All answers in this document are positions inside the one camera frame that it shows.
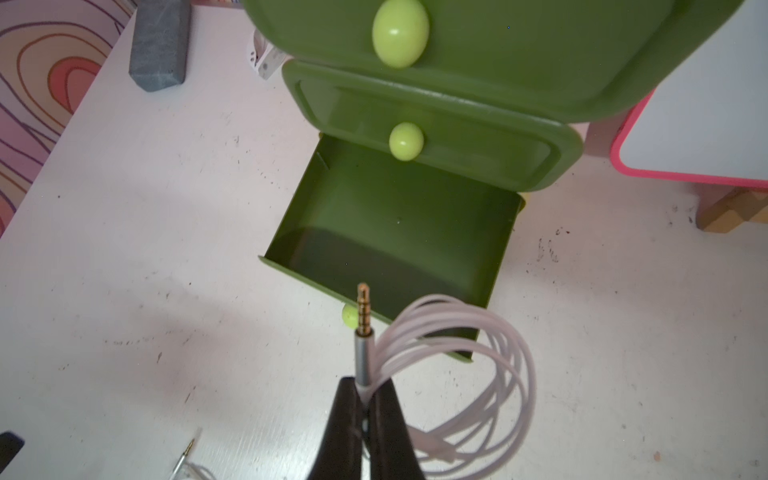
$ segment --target whiteboard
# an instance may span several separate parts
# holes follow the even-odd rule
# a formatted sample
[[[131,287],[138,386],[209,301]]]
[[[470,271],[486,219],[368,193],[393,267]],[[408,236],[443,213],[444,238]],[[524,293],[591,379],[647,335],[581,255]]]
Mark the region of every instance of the whiteboard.
[[[733,17],[639,104],[614,143],[618,170],[768,187],[768,2]]]

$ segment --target detached green knob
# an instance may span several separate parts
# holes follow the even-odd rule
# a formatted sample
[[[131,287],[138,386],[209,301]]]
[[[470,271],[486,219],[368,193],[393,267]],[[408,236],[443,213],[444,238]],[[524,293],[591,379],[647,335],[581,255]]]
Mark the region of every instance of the detached green knob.
[[[373,49],[392,68],[413,65],[429,39],[429,17],[419,0],[386,0],[373,19]]]
[[[396,159],[413,160],[422,153],[424,134],[419,127],[410,122],[403,122],[389,134],[389,151]]]
[[[351,305],[344,305],[341,309],[341,319],[344,320],[344,325],[351,329],[357,328],[357,308]]]

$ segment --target wooden leg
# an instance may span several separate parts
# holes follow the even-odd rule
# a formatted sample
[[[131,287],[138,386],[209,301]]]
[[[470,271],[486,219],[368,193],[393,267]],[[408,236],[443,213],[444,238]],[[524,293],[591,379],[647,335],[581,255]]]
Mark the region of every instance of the wooden leg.
[[[696,226],[712,233],[728,233],[750,221],[768,223],[768,190],[734,188],[696,215]]]

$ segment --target gold-plated plug tip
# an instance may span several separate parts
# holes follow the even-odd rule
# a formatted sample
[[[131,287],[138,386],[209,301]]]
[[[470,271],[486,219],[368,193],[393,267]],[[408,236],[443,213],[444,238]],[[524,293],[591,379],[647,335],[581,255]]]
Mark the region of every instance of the gold-plated plug tip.
[[[192,439],[192,441],[190,442],[190,444],[189,444],[189,445],[187,445],[187,449],[186,449],[186,450],[184,450],[184,454],[185,454],[185,455],[189,455],[189,454],[190,454],[190,452],[192,451],[192,445],[194,445],[194,439]]]
[[[357,334],[371,334],[371,289],[365,283],[357,286]]]

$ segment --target patterned surface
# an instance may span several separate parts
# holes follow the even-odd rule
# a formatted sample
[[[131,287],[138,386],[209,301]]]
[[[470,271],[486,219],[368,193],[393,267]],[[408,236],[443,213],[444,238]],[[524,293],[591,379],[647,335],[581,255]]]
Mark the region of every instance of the patterned surface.
[[[135,9],[134,0],[0,2],[0,235]]]

